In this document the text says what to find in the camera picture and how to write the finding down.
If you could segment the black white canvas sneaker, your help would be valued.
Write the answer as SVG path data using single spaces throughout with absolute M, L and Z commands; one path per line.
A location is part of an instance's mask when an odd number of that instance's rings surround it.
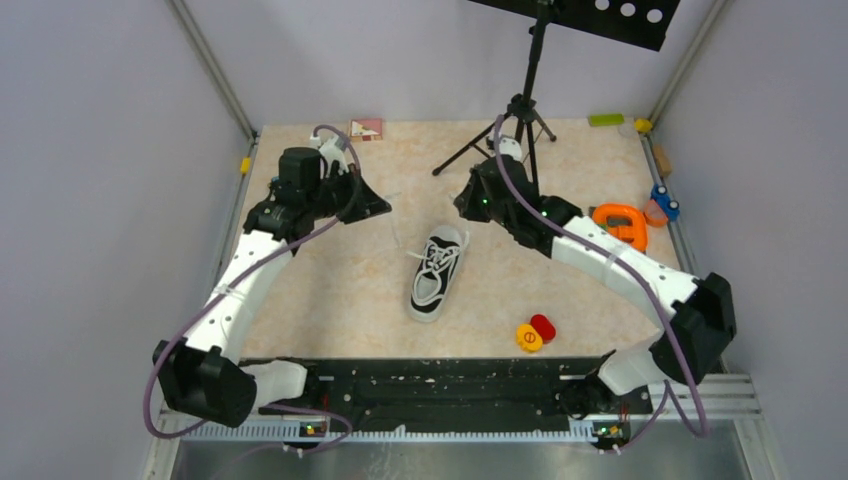
M 440 225 L 429 233 L 420 252 L 409 252 L 418 260 L 406 303 L 414 320 L 432 323 L 441 315 L 468 244 L 468 233 Z

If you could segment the white shoelace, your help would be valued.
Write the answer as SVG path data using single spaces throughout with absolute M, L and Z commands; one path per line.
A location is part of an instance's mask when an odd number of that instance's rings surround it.
M 458 193 L 443 191 L 398 191 L 389 197 L 398 248 L 433 279 L 460 266 L 471 243 L 472 227 L 458 213 L 458 198 Z

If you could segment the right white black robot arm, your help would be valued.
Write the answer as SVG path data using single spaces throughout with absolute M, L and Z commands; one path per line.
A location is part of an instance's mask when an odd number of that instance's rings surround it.
M 736 335 L 731 286 L 724 277 L 697 278 L 649 258 L 579 207 L 536 194 L 524 166 L 508 156 L 472 167 L 454 204 L 462 218 L 495 222 L 519 245 L 594 278 L 659 329 L 607 355 L 592 373 L 586 397 L 600 412 L 614 411 L 627 393 L 648 384 L 699 385 Z

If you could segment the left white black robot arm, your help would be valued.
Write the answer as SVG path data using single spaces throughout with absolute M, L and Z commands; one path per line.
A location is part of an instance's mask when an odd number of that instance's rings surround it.
M 247 213 L 231 261 L 206 304 L 152 354 L 145 387 L 159 386 L 177 412 L 238 427 L 256 409 L 282 400 L 297 413 L 319 404 L 320 386 L 304 366 L 273 360 L 239 362 L 259 308 L 304 244 L 338 224 L 390 212 L 363 178 L 351 147 L 290 147 L 278 160 L 268 193 Z

